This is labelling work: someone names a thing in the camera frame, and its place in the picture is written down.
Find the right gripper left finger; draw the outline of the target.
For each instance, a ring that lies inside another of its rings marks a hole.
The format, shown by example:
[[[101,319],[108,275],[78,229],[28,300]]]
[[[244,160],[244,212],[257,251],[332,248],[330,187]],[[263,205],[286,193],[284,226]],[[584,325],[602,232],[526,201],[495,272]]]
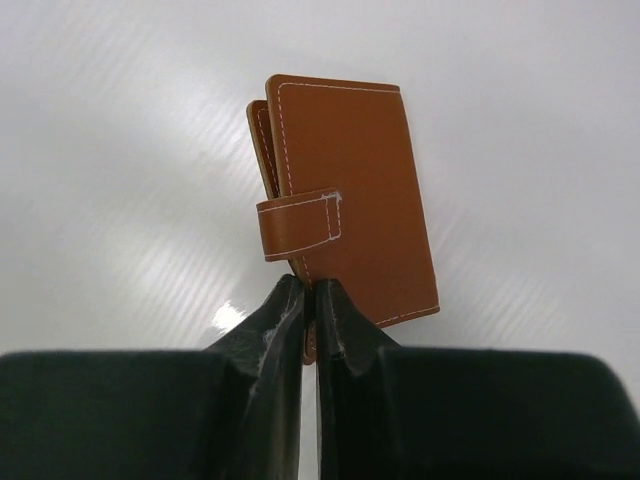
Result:
[[[5,479],[293,479],[306,292],[286,275],[203,350],[1,359]]]

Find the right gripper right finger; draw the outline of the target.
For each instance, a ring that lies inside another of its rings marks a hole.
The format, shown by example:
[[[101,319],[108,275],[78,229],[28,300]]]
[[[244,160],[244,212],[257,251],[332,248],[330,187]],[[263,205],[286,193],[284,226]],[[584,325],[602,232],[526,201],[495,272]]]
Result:
[[[403,347],[315,289],[323,479],[635,479],[639,418],[582,354]]]

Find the brown leather card holder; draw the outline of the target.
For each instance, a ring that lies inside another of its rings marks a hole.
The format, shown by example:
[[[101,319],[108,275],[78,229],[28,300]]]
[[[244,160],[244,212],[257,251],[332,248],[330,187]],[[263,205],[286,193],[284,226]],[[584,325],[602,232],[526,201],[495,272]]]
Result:
[[[440,309],[398,86],[275,74],[247,118],[266,199],[263,255],[308,287],[335,279],[386,328]]]

